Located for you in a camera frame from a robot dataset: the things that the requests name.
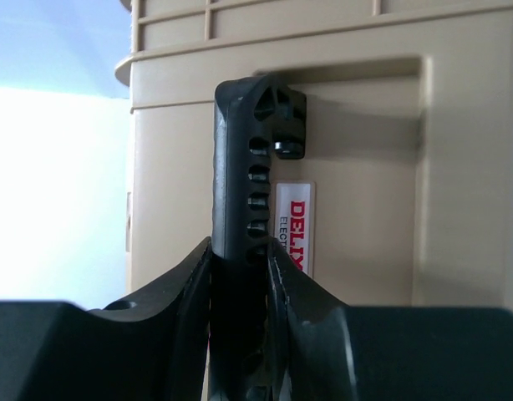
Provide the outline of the tan plastic toolbox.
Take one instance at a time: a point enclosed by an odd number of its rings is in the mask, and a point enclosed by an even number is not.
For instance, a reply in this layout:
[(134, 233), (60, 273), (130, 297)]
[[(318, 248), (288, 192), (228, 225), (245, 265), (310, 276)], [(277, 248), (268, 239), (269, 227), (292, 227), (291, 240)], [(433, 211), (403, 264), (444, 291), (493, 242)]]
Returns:
[(130, 269), (140, 287), (211, 228), (226, 79), (308, 97), (310, 270), (360, 305), (513, 310), (513, 1), (127, 1)]

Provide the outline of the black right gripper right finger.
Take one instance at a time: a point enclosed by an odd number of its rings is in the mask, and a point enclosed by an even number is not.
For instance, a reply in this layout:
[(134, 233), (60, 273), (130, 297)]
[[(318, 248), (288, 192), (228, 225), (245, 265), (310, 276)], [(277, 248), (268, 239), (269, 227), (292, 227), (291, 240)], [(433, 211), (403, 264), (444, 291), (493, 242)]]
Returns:
[(267, 250), (276, 400), (513, 400), (513, 312), (341, 302)]

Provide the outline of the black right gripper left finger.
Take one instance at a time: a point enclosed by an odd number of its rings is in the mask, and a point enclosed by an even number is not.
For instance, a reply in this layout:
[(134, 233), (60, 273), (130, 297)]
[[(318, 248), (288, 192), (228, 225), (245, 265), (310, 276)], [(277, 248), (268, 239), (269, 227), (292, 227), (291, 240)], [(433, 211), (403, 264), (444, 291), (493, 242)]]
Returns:
[(0, 301), (0, 400), (198, 400), (210, 242), (103, 309)]

